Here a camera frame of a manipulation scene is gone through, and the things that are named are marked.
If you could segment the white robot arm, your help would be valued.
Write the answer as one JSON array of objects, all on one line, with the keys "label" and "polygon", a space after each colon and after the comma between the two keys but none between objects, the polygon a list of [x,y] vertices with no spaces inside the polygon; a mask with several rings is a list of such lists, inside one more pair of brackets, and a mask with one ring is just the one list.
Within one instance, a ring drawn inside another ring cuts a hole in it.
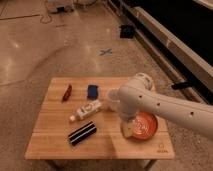
[{"label": "white robot arm", "polygon": [[213,105],[169,97],[152,91],[153,81],[138,73],[118,89],[118,111],[124,121],[144,111],[179,124],[213,141]]}]

